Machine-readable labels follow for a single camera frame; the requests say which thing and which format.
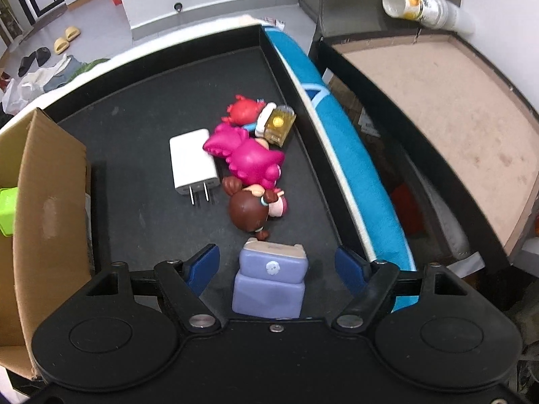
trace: yellow slipper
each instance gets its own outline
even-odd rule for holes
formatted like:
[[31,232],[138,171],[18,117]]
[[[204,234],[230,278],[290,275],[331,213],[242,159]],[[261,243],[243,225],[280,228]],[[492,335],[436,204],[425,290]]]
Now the yellow slipper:
[[75,26],[71,26],[66,29],[66,39],[69,42],[73,41],[79,35],[80,35],[80,30],[77,29]]
[[55,53],[59,55],[60,53],[63,53],[67,47],[69,47],[69,42],[65,38],[58,38],[55,41]]

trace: gray cloth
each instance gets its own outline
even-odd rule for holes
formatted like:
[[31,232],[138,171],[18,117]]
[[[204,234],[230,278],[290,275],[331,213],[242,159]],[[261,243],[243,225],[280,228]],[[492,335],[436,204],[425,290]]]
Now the gray cloth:
[[75,74],[75,72],[83,66],[83,64],[77,61],[73,55],[69,55],[68,58],[69,62],[67,63],[66,67],[58,74],[55,74],[52,79],[50,79],[43,87],[45,93],[52,91],[53,89],[63,87],[71,80],[73,74]]

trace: black slipper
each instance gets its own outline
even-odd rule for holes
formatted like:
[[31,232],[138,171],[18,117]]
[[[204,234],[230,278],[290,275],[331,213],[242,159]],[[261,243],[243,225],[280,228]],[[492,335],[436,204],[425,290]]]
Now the black slipper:
[[51,57],[51,51],[47,47],[41,47],[36,50],[37,64],[41,67]]
[[36,58],[36,52],[32,52],[30,56],[24,56],[24,58],[22,58],[21,66],[19,67],[19,72],[18,72],[19,77],[22,77],[28,72],[35,58]]

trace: gold toy piece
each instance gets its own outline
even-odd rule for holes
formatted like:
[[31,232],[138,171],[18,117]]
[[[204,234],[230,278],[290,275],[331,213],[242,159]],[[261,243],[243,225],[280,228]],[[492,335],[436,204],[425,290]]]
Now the gold toy piece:
[[266,121],[264,138],[282,147],[295,120],[296,114],[291,107],[277,106]]

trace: metal screw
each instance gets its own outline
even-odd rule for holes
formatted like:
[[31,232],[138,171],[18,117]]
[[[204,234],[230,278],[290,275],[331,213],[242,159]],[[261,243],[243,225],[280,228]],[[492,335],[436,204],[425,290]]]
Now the metal screw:
[[195,314],[189,318],[193,328],[209,328],[215,325],[215,317],[209,314]]
[[344,314],[337,318],[337,325],[341,328],[359,328],[363,325],[363,319],[355,314]]
[[285,327],[279,324],[271,324],[269,327],[271,332],[283,332],[285,330]]

